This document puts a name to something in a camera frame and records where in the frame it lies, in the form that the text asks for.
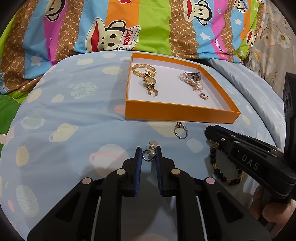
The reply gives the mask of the person's right hand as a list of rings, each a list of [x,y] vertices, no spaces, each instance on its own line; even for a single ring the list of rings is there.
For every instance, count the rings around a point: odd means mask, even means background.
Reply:
[[[289,204],[269,203],[263,206],[263,193],[264,188],[259,185],[253,195],[249,211],[256,219],[263,216],[268,222],[275,223],[274,227],[269,231],[271,237],[274,238],[281,232],[295,211],[295,201],[291,200]]]

